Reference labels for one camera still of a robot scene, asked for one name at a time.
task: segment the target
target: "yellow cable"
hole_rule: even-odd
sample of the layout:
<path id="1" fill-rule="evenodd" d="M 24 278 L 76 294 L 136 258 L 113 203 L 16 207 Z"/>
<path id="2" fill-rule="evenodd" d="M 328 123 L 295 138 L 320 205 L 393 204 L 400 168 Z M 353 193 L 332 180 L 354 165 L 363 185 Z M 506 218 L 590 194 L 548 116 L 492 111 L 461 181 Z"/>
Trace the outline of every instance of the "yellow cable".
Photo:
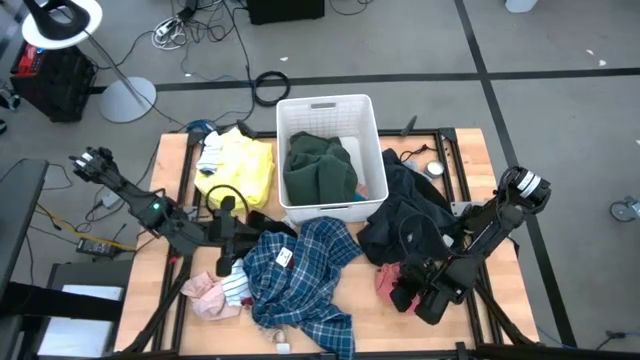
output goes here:
<path id="1" fill-rule="evenodd" d="M 62 220 L 62 218 L 58 215 L 56 215 L 56 213 L 45 209 L 42 205 L 38 204 L 37 205 L 39 208 L 41 208 L 44 212 L 46 212 L 47 214 L 49 214 L 49 216 L 51 216 L 51 218 L 53 220 L 55 220 L 56 224 L 58 224 L 58 226 L 61 226 L 65 229 L 67 229 L 70 233 L 74 234 L 75 236 L 79 237 L 79 238 L 83 238 L 83 239 L 87 239 L 87 240 L 91 240 L 91 241 L 95 241 L 95 242 L 99 242 L 99 243 L 103 243 L 103 244 L 109 244 L 112 246 L 115 246 L 117 248 L 123 249 L 123 250 L 129 250 L 129 251 L 136 251 L 136 248 L 133 246 L 129 246 L 129 245 L 124 245 L 124 244 L 120 244 L 111 240 L 107 240 L 107 239 L 103 239 L 103 238 L 98 238 L 95 236 L 91 236 L 89 234 L 83 234 L 80 232 L 77 232 L 76 229 L 73 228 L 73 226 L 69 225 L 67 222 L 65 222 L 64 220 Z"/>

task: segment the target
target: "wheel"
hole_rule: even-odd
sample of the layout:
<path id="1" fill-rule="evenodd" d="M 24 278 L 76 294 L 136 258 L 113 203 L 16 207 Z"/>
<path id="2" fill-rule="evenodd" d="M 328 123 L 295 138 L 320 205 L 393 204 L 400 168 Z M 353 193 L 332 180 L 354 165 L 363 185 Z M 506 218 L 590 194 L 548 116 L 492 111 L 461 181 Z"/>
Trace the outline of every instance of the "wheel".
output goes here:
<path id="1" fill-rule="evenodd" d="M 631 222 L 636 219 L 636 217 L 629 215 L 630 211 L 632 210 L 629 209 L 629 205 L 624 201 L 616 201 L 609 207 L 611 216 L 620 222 Z"/>

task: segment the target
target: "lamp base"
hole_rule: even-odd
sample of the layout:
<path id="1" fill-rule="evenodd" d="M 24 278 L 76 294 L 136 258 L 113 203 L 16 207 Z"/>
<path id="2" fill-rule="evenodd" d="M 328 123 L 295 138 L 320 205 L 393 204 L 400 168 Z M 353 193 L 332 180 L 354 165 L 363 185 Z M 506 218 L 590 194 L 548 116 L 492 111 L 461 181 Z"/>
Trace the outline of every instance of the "lamp base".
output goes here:
<path id="1" fill-rule="evenodd" d="M 151 81 L 141 77 L 129 77 L 127 80 L 138 93 L 140 102 L 122 81 L 109 85 L 100 99 L 100 113 L 111 122 L 128 123 L 139 119 L 156 102 L 156 88 Z"/>

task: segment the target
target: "yellow clothing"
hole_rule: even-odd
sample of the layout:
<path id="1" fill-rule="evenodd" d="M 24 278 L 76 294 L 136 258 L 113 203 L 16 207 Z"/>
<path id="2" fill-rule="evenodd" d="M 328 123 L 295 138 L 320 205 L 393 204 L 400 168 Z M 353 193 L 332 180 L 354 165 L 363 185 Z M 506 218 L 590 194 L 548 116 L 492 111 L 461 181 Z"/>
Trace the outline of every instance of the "yellow clothing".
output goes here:
<path id="1" fill-rule="evenodd" d="M 220 136 L 222 150 L 220 164 L 213 175 L 197 172 L 195 185 L 202 194 L 220 184 L 231 185 L 247 199 L 250 207 L 261 208 L 267 203 L 273 175 L 271 144 L 243 136 L 237 128 Z M 212 207 L 219 208 L 225 196 L 236 198 L 234 212 L 244 212 L 242 200 L 233 190 L 219 188 L 209 196 Z"/>

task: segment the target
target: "black box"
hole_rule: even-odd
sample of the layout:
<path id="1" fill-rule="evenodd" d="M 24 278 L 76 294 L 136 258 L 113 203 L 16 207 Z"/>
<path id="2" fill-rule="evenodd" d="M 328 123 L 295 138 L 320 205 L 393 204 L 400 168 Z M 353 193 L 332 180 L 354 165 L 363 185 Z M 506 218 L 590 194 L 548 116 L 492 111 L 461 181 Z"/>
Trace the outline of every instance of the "black box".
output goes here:
<path id="1" fill-rule="evenodd" d="M 44 50 L 24 43 L 11 73 L 20 97 L 53 122 L 72 122 L 82 119 L 96 69 L 75 46 Z"/>
<path id="2" fill-rule="evenodd" d="M 254 25 L 324 16 L 324 0 L 247 0 Z"/>

